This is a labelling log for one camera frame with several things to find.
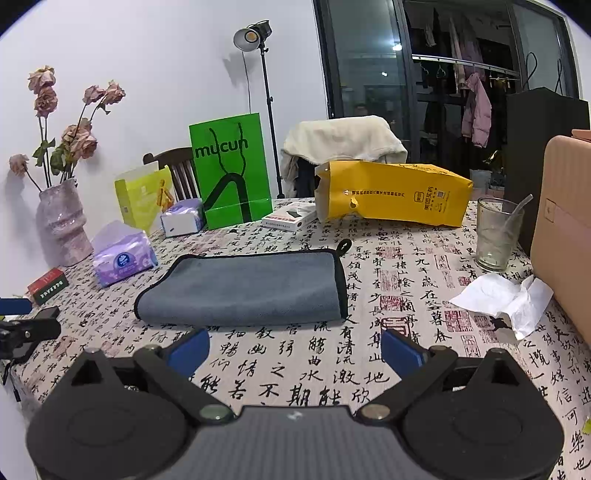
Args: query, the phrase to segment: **tablecloth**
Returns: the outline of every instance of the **tablecloth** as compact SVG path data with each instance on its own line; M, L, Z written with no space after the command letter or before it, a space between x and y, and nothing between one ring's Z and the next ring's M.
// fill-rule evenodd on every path
M286 200L276 202L283 205ZM137 320L137 294L163 275L181 254L233 255L353 247L342 257L349 315L344 322L287 327L209 327L210 355L192 381L239 412L242 405L331 406L352 411L399 379L380 356L381 331L394 328L424 347L447 345L460 356L484 356L501 346L529 373L565 431L563 455L553 480L591 478L591 437L581 427L591 412L591 354L553 300L535 332L517 344L512 330L448 302L483 271L475 263L476 203L461 228L346 217L315 221L297 233L259 222L165 238L151 236L160 266L108 288L98 285L91 259L68 268L70 287L56 305L61 336L43 342L12 376L25 401L39 404L85 347L108 356L129 356L156 343L169 345L188 328L151 327ZM503 275L515 282L531 263L515 251ZM249 279L249 272L244 272Z

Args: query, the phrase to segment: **small red and green box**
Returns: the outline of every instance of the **small red and green box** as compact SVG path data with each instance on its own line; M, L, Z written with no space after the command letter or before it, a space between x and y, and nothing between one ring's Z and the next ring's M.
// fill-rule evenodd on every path
M28 291L37 305L43 305L69 285L66 275L59 268L52 268L28 286Z

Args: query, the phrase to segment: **yellow-green paper bag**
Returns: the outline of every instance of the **yellow-green paper bag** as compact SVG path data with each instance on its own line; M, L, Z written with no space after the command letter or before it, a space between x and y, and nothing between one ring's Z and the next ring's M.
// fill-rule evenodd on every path
M149 235L162 227L160 215L174 205L173 178L168 167L153 162L115 179L123 221Z

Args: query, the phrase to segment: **pink vase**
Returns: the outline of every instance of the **pink vase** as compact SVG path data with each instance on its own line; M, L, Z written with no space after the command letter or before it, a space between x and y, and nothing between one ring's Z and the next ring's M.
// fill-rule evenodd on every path
M41 221L60 248L61 266L71 267L92 253L84 231L86 217L74 179L39 194Z

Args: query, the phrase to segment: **blue logo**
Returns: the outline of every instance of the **blue logo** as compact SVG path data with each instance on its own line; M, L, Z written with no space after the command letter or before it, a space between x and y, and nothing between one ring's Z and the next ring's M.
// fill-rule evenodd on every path
M119 265L120 267L126 266L129 262L130 259L128 254L121 254L117 257L117 265Z

